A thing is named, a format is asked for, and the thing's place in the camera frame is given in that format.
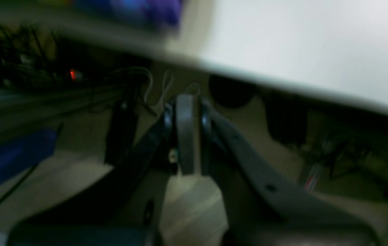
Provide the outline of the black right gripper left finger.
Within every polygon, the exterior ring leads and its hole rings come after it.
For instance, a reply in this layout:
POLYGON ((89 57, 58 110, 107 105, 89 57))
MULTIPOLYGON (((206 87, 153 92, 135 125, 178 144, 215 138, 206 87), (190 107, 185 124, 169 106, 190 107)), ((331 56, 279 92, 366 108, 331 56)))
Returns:
POLYGON ((96 183, 18 223, 8 246, 160 246, 169 178, 194 173, 194 103, 177 95, 122 162, 96 183))

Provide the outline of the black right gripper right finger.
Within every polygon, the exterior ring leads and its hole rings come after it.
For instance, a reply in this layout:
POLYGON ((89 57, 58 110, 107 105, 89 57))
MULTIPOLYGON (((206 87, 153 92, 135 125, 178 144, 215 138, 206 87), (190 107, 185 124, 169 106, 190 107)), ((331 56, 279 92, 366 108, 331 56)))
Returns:
POLYGON ((377 246, 366 222, 317 199, 270 165, 231 121, 200 102, 201 171, 218 185, 221 246, 377 246))

